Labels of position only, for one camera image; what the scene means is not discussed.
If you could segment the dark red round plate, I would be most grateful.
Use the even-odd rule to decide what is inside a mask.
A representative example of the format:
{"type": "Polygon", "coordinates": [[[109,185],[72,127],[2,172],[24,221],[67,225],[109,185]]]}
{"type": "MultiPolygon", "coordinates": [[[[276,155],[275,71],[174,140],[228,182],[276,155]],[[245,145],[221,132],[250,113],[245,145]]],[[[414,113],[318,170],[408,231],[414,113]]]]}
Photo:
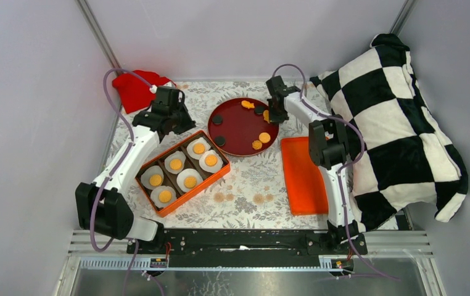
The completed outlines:
{"type": "Polygon", "coordinates": [[[241,106],[243,100],[254,103],[255,107],[261,105],[268,108],[265,102],[248,97],[229,99],[215,107],[207,122],[209,137],[213,140],[217,136],[224,136],[226,144],[220,149],[226,154],[238,157],[252,156],[263,152],[271,147],[279,134],[279,125],[267,123],[263,119],[263,115],[254,114],[253,109],[243,108],[241,106]],[[223,117],[222,124],[214,125],[212,123],[212,117],[215,115],[223,117]],[[263,144],[262,149],[253,150],[252,142],[258,140],[258,135],[262,132],[269,133],[271,141],[263,144]]]}

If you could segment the orange cookie tin box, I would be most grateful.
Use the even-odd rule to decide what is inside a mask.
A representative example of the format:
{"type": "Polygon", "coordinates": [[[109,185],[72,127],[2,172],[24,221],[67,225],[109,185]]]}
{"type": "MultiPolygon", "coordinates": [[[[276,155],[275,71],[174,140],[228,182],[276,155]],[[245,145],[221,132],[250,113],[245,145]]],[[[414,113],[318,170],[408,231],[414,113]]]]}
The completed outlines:
{"type": "Polygon", "coordinates": [[[202,130],[141,166],[135,180],[155,213],[165,217],[231,170],[202,130]]]}

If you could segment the orange tin lid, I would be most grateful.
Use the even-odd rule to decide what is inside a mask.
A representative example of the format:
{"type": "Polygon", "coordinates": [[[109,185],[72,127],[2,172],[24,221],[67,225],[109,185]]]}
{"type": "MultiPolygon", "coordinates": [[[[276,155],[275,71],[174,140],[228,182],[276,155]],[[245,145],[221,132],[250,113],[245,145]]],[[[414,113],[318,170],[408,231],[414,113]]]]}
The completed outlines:
{"type": "Polygon", "coordinates": [[[319,168],[310,158],[308,138],[284,138],[280,146],[284,182],[292,215],[327,215],[329,207],[326,188],[319,168]]]}

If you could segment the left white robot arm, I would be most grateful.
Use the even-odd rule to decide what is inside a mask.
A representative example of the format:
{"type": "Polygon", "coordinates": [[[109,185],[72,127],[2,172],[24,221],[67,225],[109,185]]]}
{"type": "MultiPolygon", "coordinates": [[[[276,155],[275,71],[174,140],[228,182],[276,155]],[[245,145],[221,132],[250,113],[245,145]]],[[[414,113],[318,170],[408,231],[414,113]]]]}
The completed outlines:
{"type": "Polygon", "coordinates": [[[185,105],[184,93],[161,86],[147,110],[136,114],[129,125],[132,135],[109,165],[91,183],[80,183],[75,190],[80,227],[117,240],[139,239],[149,253],[165,245],[161,224],[134,214],[128,205],[131,184],[145,159],[170,134],[195,128],[185,105]]]}

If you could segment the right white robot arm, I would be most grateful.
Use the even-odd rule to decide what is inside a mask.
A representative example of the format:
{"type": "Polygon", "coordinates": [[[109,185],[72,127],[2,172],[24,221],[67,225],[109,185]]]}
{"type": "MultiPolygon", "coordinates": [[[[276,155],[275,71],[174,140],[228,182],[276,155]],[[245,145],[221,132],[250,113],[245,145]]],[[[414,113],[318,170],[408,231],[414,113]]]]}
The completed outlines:
{"type": "Polygon", "coordinates": [[[293,115],[308,128],[309,156],[323,177],[329,205],[327,245],[342,254],[351,247],[351,237],[360,233],[345,187],[349,144],[344,120],[308,102],[300,88],[286,86],[281,76],[272,76],[266,87],[270,122],[280,124],[293,115]]]}

